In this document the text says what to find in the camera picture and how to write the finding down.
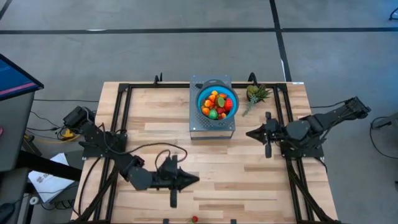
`blue bowl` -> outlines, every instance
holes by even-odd
[[[208,118],[206,115],[203,114],[203,112],[201,111],[201,102],[208,98],[211,95],[211,92],[213,90],[216,90],[218,92],[218,94],[220,93],[224,93],[227,96],[227,99],[230,98],[232,100],[232,109],[229,111],[227,117],[225,117],[224,119],[228,119],[232,116],[235,115],[235,113],[238,110],[238,106],[239,106],[239,101],[238,101],[238,96],[236,95],[236,93],[230,89],[229,87],[226,86],[221,86],[221,85],[211,85],[206,87],[204,90],[202,90],[201,92],[199,92],[199,96],[197,98],[197,106],[198,106],[198,110],[200,111],[200,113],[205,116],[206,118]]]

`succulent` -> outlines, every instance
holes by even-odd
[[[261,85],[260,87],[256,85],[249,85],[247,90],[250,100],[248,102],[248,107],[242,116],[246,116],[247,113],[252,110],[254,104],[256,104],[258,101],[264,101],[264,99],[269,98],[269,90],[267,90],[264,85]]]

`wooden table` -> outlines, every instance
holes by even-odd
[[[96,114],[96,124],[111,127],[118,82],[104,83]],[[303,84],[287,84],[294,119],[311,113]],[[191,141],[188,131],[188,88],[136,88],[132,92],[127,122],[127,150],[148,142],[171,142],[184,147],[188,157],[179,165],[184,171],[198,175],[200,181],[178,194],[178,207],[170,208],[168,190],[135,191],[119,176],[112,222],[188,223],[193,215],[201,223],[294,223],[294,209],[287,177],[286,164],[274,144],[272,158],[266,159],[264,146],[245,135],[265,122],[265,112],[277,118],[273,94],[265,103],[258,103],[245,117],[246,90],[235,89],[239,96],[239,110],[235,115],[236,131],[230,140]],[[279,93],[287,122],[283,95]],[[119,125],[124,108],[122,99]],[[145,168],[155,170],[154,160],[159,151],[171,149],[154,146],[137,152],[145,161]],[[78,191],[95,159],[85,162]],[[315,159],[303,159],[308,188],[315,200],[330,217],[337,219],[325,168]],[[91,173],[83,193],[86,208],[98,191],[103,159]],[[302,216],[305,206],[299,193]],[[75,209],[79,198],[76,197]],[[104,196],[101,219],[105,218],[108,194]]]

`computer screen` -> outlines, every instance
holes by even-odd
[[[43,84],[0,55],[0,100],[19,96],[41,88],[43,88]]]

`gray floor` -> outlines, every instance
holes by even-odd
[[[276,4],[282,28],[398,27],[398,21],[387,20],[398,7],[393,0]],[[273,27],[270,8],[267,0],[13,0],[0,30]],[[364,120],[337,126],[324,144],[339,219],[396,223],[398,160],[373,149],[369,122],[398,112],[398,32],[283,33],[283,38],[292,79],[305,82],[311,105],[359,96],[373,109]],[[250,72],[261,81],[284,80],[274,33],[0,35],[0,53],[44,83],[36,98],[98,100],[104,81],[153,80],[160,72],[170,81],[193,74],[228,74],[241,81]],[[60,124],[76,105],[35,102],[32,110]],[[29,126],[49,127],[34,116]],[[386,154],[398,156],[390,127],[375,131],[374,139]],[[47,157],[81,150],[76,144],[37,145]],[[65,222],[71,212],[37,207],[32,223]]]

